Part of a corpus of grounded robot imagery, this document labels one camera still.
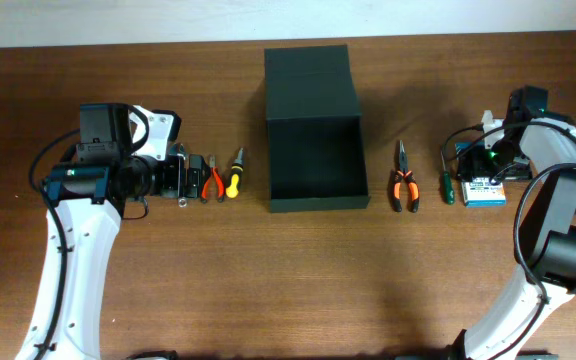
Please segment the yellow black screwdriver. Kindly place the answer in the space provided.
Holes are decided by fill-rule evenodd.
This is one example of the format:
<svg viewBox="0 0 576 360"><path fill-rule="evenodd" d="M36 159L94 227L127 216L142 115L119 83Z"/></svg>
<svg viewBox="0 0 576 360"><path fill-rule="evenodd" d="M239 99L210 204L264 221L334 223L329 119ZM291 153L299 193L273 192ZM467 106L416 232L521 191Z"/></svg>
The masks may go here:
<svg viewBox="0 0 576 360"><path fill-rule="evenodd" d="M231 166L228 186L225 194L228 198L234 199L239 195L244 172L244 148L240 148Z"/></svg>

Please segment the green handled screwdriver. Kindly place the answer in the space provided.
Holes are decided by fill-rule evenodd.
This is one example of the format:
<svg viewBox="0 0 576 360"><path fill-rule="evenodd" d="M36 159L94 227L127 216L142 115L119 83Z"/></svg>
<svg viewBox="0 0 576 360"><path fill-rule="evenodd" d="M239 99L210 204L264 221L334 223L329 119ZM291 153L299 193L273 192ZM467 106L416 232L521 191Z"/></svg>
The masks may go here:
<svg viewBox="0 0 576 360"><path fill-rule="evenodd" d="M450 172L446 167L444 156L441 156L441 162L442 162L441 184L444 199L448 205L453 205L455 203L455 192L452 185Z"/></svg>

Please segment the orange black needle-nose pliers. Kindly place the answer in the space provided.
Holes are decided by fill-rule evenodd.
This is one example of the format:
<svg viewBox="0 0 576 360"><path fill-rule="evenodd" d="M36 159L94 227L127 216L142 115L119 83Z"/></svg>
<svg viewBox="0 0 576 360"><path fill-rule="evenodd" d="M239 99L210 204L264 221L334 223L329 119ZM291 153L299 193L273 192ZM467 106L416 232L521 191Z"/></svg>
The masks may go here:
<svg viewBox="0 0 576 360"><path fill-rule="evenodd" d="M403 211L403 205L401 201L401 188L403 185L408 187L408 192L410 195L409 210L412 213L417 213L420 205L420 190L414 178L413 172L409 169L408 157L405 151L404 143L402 140L400 140L396 150L395 168L392 182L393 207L396 212Z"/></svg>

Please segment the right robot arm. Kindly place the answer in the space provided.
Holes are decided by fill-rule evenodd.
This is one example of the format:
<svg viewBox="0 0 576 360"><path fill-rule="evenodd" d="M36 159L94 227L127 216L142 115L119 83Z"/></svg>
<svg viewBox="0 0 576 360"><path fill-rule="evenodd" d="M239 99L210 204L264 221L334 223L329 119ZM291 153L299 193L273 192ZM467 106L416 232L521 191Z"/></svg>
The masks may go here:
<svg viewBox="0 0 576 360"><path fill-rule="evenodd" d="M513 224L516 267L492 308L462 330L447 359L514 359L559 307L576 296L576 125L547 108L548 92L514 90L506 115L482 118L480 138L505 165L526 161L536 175Z"/></svg>

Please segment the blue precision screwdriver set box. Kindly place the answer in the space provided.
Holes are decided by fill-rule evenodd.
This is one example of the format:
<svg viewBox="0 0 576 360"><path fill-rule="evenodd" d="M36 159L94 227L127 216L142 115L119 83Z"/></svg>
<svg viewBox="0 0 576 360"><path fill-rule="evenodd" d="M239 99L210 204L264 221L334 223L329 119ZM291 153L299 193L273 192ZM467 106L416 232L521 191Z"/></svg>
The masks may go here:
<svg viewBox="0 0 576 360"><path fill-rule="evenodd" d="M463 201L468 208L495 207L506 204L502 184L493 185L490 179L475 178L472 182L461 183Z"/></svg>

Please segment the small red-handled pliers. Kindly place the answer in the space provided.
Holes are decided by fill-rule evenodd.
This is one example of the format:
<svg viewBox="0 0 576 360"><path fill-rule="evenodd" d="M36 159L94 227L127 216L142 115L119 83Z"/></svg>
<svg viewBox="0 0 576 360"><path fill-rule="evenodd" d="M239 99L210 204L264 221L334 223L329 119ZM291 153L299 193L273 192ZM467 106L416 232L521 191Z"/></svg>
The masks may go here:
<svg viewBox="0 0 576 360"><path fill-rule="evenodd" d="M210 185L214 183L216 186L216 200L222 203L225 200L225 186L217 168L215 155L208 156L208 162L203 163L203 169L207 171L207 177L202 185L200 201L203 204L208 202Z"/></svg>

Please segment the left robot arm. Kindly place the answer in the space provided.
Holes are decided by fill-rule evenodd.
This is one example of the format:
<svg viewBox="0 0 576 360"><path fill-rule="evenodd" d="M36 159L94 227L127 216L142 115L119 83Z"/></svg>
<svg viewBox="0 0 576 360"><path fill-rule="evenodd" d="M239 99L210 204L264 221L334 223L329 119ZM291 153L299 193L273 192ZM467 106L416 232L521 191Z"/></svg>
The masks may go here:
<svg viewBox="0 0 576 360"><path fill-rule="evenodd" d="M124 103L79 108L78 141L31 186L47 208L47 248L20 359L98 359L110 253L129 202L197 197L202 165L190 170L176 138L181 117Z"/></svg>

